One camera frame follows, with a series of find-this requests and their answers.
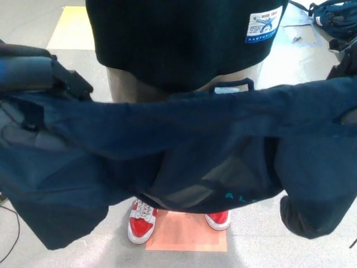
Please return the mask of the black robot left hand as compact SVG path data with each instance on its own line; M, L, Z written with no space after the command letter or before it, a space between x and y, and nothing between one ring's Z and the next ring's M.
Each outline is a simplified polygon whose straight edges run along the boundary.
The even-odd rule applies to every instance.
M60 87L62 95L81 101L90 101L93 87L75 70L67 70L59 63L56 55L51 55L51 70L54 85Z

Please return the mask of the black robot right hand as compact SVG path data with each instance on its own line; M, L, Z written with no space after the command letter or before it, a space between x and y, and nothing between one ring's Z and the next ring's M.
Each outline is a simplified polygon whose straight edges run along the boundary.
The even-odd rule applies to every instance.
M349 42L332 39L329 51L335 54L339 64L331 68L326 79L356 76L356 37Z

